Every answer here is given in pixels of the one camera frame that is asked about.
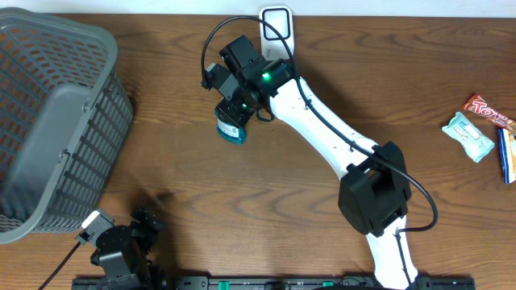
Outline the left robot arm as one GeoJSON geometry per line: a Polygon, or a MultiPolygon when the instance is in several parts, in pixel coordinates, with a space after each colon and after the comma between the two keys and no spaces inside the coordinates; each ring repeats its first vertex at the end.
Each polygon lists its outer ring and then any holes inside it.
{"type": "Polygon", "coordinates": [[[128,226],[112,226],[96,239],[92,262],[105,272],[100,288],[166,290],[164,271],[148,259],[164,224],[142,207],[131,217],[128,226]]]}

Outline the teal mouthwash bottle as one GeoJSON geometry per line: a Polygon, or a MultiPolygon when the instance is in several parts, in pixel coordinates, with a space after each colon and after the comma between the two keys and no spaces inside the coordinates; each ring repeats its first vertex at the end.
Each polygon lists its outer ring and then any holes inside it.
{"type": "Polygon", "coordinates": [[[217,131],[221,137],[231,143],[242,144],[245,142],[247,134],[244,128],[223,121],[223,117],[219,113],[215,113],[215,116],[217,118],[217,131]]]}

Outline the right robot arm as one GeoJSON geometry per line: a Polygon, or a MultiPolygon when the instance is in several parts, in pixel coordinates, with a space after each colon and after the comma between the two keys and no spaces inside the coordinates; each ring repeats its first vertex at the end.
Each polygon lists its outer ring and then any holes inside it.
{"type": "Polygon", "coordinates": [[[265,59],[245,36],[220,56],[223,63],[204,72],[223,97],[216,109],[219,132],[236,143],[243,140],[248,119],[260,110],[293,128],[337,175],[339,210],[366,237],[379,284],[413,286],[418,271],[405,234],[411,191],[401,149],[358,133],[314,95],[292,62],[265,59]]]}

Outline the yellow snack bag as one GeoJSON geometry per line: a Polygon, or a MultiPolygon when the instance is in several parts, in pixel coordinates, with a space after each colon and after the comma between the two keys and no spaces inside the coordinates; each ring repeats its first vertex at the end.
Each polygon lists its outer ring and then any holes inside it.
{"type": "Polygon", "coordinates": [[[499,129],[498,136],[504,183],[510,184],[515,181],[516,173],[515,133],[506,129],[499,129]]]}

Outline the orange red snack bar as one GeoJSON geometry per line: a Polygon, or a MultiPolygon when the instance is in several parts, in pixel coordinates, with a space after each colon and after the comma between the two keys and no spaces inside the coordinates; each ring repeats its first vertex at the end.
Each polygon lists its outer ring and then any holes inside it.
{"type": "Polygon", "coordinates": [[[484,98],[482,98],[479,94],[473,94],[463,104],[463,109],[471,111],[474,114],[480,115],[481,117],[488,119],[490,122],[494,123],[500,128],[515,133],[515,121],[490,107],[487,101],[484,98]]]}

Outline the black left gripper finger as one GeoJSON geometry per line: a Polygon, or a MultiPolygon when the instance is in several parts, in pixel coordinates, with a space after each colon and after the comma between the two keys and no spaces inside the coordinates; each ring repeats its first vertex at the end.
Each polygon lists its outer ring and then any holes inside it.
{"type": "Polygon", "coordinates": [[[164,227],[164,224],[156,217],[154,216],[153,214],[149,214],[145,219],[144,219],[147,227],[153,232],[153,233],[156,233],[156,234],[159,234],[163,227],[164,227]]]}
{"type": "Polygon", "coordinates": [[[145,208],[139,207],[131,212],[131,217],[136,221],[147,221],[152,218],[152,215],[145,208]]]}

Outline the teal wet wipes pack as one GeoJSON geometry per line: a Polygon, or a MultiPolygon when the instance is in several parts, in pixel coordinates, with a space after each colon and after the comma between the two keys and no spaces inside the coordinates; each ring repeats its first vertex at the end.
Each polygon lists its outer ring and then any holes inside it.
{"type": "Polygon", "coordinates": [[[479,163],[494,148],[494,142],[482,134],[461,112],[456,112],[441,130],[459,142],[475,163],[479,163]]]}

